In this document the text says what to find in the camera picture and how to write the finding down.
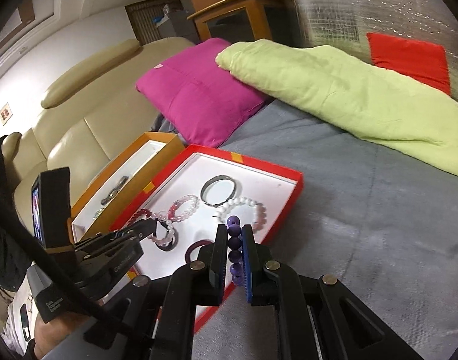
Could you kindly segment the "left hand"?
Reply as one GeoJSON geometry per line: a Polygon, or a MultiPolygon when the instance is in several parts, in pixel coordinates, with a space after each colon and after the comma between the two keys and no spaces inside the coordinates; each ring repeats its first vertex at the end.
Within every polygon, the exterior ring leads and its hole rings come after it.
{"type": "Polygon", "coordinates": [[[53,320],[44,322],[37,316],[34,338],[30,340],[22,359],[43,359],[72,332],[89,320],[89,316],[67,311],[53,320]]]}

